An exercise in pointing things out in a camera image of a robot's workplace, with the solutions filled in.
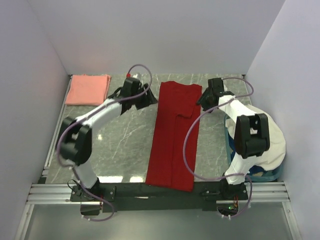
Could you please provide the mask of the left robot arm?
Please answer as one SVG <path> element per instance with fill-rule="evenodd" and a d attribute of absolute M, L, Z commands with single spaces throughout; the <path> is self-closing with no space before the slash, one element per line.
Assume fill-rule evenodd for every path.
<path fill-rule="evenodd" d="M 73 171 L 82 188 L 82 195 L 88 201 L 103 196 L 100 180 L 90 163 L 94 134 L 104 124 L 123 115 L 132 106 L 140 110 L 157 102 L 150 84 L 127 75 L 123 86 L 117 88 L 101 105 L 84 115 L 66 117 L 62 121 L 56 144 L 57 160 L 65 160 L 61 166 Z"/>

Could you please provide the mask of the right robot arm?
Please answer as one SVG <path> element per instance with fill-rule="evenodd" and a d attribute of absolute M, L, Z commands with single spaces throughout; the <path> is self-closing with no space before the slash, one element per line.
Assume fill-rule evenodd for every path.
<path fill-rule="evenodd" d="M 235 123 L 235 154 L 219 187 L 221 197 L 231 200 L 244 192 L 246 174 L 270 148 L 268 117 L 250 110 L 231 91 L 226 91 L 222 78 L 209 79 L 208 87 L 196 104 L 208 112 L 219 108 Z"/>

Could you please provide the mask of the red t shirt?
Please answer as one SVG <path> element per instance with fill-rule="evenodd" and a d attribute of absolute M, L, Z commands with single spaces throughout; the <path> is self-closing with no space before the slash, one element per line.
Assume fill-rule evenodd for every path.
<path fill-rule="evenodd" d="M 160 85 L 157 116 L 145 182 L 148 185 L 191 192 L 195 169 L 199 125 L 189 134 L 186 150 L 184 140 L 193 122 L 200 116 L 196 104 L 202 95 L 197 84 L 175 81 Z"/>

